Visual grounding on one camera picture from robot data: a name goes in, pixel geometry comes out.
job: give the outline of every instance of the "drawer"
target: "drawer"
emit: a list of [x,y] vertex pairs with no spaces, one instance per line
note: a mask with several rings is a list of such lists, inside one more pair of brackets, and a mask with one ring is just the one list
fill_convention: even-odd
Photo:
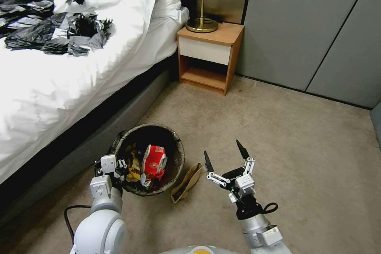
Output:
[[231,46],[179,37],[179,53],[183,56],[229,65]]

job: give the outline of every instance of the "bed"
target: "bed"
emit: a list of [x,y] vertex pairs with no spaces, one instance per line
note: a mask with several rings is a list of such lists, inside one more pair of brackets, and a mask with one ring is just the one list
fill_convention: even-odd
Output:
[[[63,2],[56,8],[87,9]],[[153,103],[176,64],[176,32],[189,18],[179,0],[86,2],[100,17],[112,16],[116,28],[104,49],[88,57],[9,51],[0,40],[2,63],[7,59],[0,70],[0,189],[6,198],[0,223],[107,152],[117,133],[133,127]]]

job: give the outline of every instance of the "wastebasket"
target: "wastebasket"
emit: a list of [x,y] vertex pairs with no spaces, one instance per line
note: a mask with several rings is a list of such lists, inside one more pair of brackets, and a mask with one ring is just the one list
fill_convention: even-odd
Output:
[[110,147],[109,154],[115,154],[116,158],[125,157],[126,149],[130,145],[136,144],[136,149],[145,150],[149,144],[165,148],[167,164],[165,173],[160,180],[159,189],[147,191],[140,182],[129,183],[123,181],[122,187],[139,196],[150,196],[159,194],[175,183],[179,178],[184,166],[184,148],[177,133],[171,128],[157,123],[146,123],[136,126],[129,131],[122,131],[114,140]]

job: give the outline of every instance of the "wooden nightstand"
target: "wooden nightstand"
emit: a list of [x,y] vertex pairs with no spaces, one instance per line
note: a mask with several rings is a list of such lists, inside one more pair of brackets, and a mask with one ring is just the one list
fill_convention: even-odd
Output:
[[225,95],[235,74],[243,28],[222,23],[211,33],[194,33],[185,27],[178,31],[180,83]]

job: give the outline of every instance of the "carpet floor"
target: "carpet floor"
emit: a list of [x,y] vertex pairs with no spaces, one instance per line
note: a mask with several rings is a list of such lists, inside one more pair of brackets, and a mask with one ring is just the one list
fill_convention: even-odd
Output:
[[[179,134],[183,173],[204,163],[204,150],[216,173],[237,168],[239,139],[257,159],[257,200],[279,204],[268,218],[293,254],[380,253],[381,152],[367,110],[236,77],[225,97],[171,83],[140,121],[146,122]],[[248,253],[228,192],[205,176],[203,168],[177,204],[169,191],[146,198],[125,192],[125,253],[192,244]],[[2,229],[2,253],[69,253],[62,214],[68,205],[91,204],[91,177],[92,169],[83,172]],[[73,227],[87,214],[71,210]]]

